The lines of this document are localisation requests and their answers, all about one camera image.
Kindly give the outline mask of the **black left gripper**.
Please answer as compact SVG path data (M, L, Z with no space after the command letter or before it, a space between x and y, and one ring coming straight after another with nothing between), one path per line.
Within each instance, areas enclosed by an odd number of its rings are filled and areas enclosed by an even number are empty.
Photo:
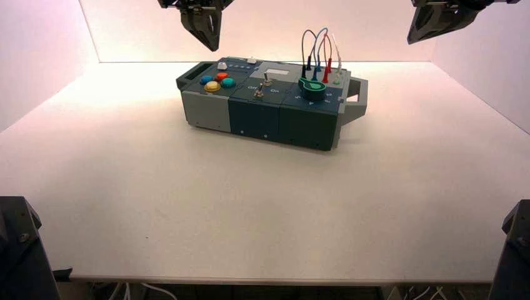
M198 41L214 52L219 49L221 35L222 11L233 0L158 0L164 8L176 8L181 11L181 22L184 28Z

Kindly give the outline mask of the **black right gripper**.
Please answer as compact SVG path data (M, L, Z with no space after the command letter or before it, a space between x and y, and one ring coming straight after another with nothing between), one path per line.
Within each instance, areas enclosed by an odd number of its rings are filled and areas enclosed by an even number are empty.
M518 2L520 0L412 0L416 10L407 35L407 43L418 43L465 28L475 20L482 9L491 4Z

